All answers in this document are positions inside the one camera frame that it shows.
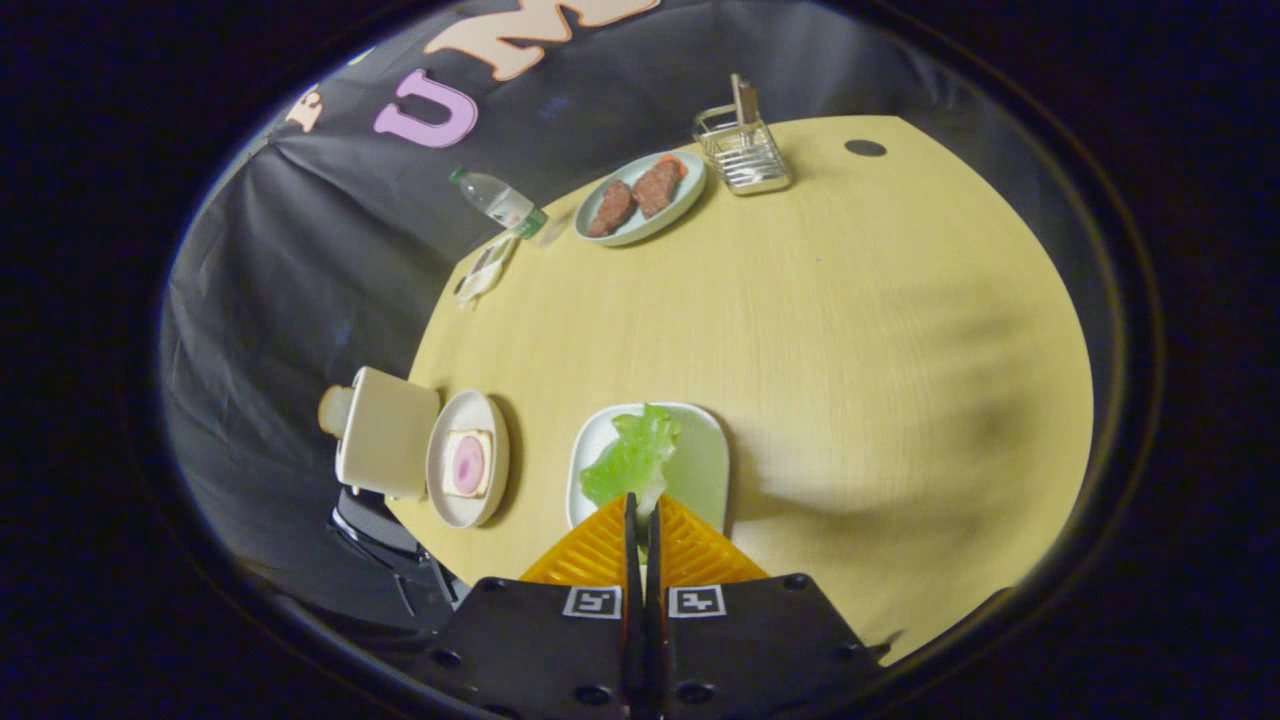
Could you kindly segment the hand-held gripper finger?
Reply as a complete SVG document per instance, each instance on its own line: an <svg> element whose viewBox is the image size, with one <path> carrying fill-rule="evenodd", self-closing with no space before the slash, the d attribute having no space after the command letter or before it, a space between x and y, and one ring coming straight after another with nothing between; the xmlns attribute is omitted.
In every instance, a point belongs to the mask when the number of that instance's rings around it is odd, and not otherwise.
<svg viewBox="0 0 1280 720"><path fill-rule="evenodd" d="M635 497L609 501L524 575L485 577L424 652L424 682L504 719L626 719L641 642Z"/></svg>
<svg viewBox="0 0 1280 720"><path fill-rule="evenodd" d="M663 497L646 530L645 689L658 719L808 719L882 673L804 571L772 575Z"/></svg>

